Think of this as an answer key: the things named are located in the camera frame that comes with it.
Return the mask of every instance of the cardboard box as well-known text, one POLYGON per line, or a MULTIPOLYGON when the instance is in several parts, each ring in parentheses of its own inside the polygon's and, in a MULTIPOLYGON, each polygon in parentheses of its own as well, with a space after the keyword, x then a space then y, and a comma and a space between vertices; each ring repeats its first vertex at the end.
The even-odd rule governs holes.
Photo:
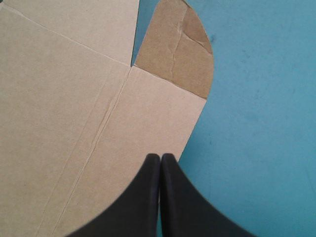
POLYGON ((63 236, 109 206, 147 153, 180 156, 212 52, 181 0, 160 2, 133 67, 137 0, 1 7, 0 232, 63 236))

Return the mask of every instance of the black rubber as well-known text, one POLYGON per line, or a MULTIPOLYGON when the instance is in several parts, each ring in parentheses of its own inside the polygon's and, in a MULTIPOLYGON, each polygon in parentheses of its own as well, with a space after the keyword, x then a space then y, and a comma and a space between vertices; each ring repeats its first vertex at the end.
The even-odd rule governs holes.
POLYGON ((172 154, 164 154, 161 160, 160 212, 164 237, 254 236, 205 200, 172 154))
POLYGON ((69 237, 155 237, 160 158, 148 154, 122 195, 103 213, 69 237))

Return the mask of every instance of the cardboard flap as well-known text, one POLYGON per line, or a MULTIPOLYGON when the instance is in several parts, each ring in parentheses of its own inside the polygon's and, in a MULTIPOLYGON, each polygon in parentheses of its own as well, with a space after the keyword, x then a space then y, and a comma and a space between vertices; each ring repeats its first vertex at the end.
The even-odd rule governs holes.
POLYGON ((203 25, 182 0, 161 0, 135 65, 202 98, 213 78, 213 54, 203 25))

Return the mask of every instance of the cardboard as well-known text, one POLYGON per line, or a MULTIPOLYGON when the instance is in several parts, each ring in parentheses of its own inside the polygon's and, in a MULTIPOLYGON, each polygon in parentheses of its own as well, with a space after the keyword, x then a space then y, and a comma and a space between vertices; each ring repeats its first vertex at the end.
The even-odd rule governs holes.
POLYGON ((0 5, 0 233, 64 236, 109 206, 147 153, 179 158, 205 99, 127 65, 137 2, 28 2, 0 5))
POLYGON ((139 0, 3 2, 57 34, 130 65, 139 0))
POLYGON ((213 54, 198 16, 187 3, 158 3, 135 64, 207 98, 213 78, 213 54))

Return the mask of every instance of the blue surface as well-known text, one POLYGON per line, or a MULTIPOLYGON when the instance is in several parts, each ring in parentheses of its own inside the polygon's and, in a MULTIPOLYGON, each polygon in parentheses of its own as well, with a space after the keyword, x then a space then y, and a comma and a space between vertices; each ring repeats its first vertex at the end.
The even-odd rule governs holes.
MULTIPOLYGON (((141 1, 138 48, 156 3, 141 1)), ((316 1, 189 4, 212 41, 215 73, 181 167, 254 234, 315 237, 316 1)))

